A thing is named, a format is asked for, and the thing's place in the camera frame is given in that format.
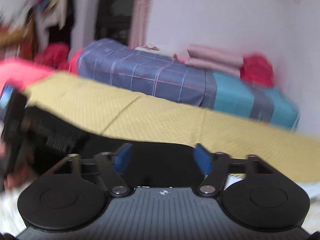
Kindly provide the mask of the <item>black pants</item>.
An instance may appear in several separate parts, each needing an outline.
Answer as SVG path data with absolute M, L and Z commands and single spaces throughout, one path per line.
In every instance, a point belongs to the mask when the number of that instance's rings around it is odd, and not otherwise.
M 130 189 L 138 186 L 197 189 L 206 178 L 194 161 L 194 147 L 113 139 L 81 130 L 68 122 L 67 124 L 71 125 L 72 137 L 75 138 L 75 148 L 72 154 L 79 154 L 85 162 L 82 172 L 86 179 L 94 175 L 101 176 L 104 172 L 104 168 L 99 168 L 98 161 L 93 159 L 95 155 L 105 153 L 112 166 L 114 152 L 125 143 L 132 145 L 131 163 L 123 174 L 117 172 L 116 174 L 121 176 Z M 67 154 L 41 150 L 34 156 L 33 169 L 42 175 L 66 156 Z M 211 172 L 217 172 L 216 179 L 226 178 L 229 174 L 242 174 L 246 171 L 245 160 L 232 159 L 223 153 L 211 154 L 211 156 L 213 165 Z

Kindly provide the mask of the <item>yellow quilted blanket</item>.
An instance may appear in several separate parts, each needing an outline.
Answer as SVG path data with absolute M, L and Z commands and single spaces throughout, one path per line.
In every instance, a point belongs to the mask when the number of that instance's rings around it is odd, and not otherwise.
M 319 141 L 276 126 L 175 103 L 63 72 L 26 88 L 29 103 L 110 138 L 255 154 L 296 182 L 319 181 Z

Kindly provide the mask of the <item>pink bed sheet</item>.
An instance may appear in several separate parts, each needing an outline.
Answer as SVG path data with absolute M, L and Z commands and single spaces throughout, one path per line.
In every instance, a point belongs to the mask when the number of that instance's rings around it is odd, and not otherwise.
M 1 61 L 0 71 L 2 91 L 7 82 L 15 85 L 19 90 L 24 90 L 27 86 L 53 74 L 56 70 L 33 61 L 9 58 Z

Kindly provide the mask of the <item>blue plaid pillow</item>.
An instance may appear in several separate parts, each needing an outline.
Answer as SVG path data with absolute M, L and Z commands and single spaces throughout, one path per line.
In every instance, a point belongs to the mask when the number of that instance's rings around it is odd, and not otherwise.
M 196 69 L 165 56 L 105 38 L 75 54 L 68 71 L 110 86 L 294 130 L 298 108 L 276 88 L 250 85 L 213 70 Z

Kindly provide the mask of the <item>folded pink cloth stack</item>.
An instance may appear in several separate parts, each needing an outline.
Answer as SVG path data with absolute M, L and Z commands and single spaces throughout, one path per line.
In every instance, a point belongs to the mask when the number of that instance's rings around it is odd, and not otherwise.
M 234 53 L 202 45 L 191 45 L 185 64 L 191 67 L 223 72 L 240 78 L 244 58 Z

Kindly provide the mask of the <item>folded red cloth stack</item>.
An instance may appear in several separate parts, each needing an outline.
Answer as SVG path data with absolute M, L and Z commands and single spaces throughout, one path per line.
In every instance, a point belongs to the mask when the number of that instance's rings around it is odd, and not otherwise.
M 240 78 L 252 85 L 268 88 L 273 87 L 273 66 L 262 54 L 255 53 L 246 55 L 240 68 Z

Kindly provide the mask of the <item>hanging clothes pile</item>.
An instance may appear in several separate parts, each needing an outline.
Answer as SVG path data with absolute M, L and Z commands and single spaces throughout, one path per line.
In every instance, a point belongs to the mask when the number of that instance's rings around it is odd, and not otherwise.
M 68 60 L 74 0 L 26 0 L 12 15 L 1 0 L 1 60 L 20 57 L 55 69 Z

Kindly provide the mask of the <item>dark wooden cabinet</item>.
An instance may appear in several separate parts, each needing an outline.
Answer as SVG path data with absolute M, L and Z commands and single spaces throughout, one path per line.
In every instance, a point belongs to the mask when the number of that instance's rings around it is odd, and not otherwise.
M 135 0 L 99 0 L 95 39 L 111 38 L 128 45 Z

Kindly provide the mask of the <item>pink curtain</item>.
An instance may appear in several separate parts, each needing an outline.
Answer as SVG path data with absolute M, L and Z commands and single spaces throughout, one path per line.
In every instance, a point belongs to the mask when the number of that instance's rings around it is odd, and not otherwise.
M 129 47 L 135 49 L 146 45 L 152 0 L 134 0 Z

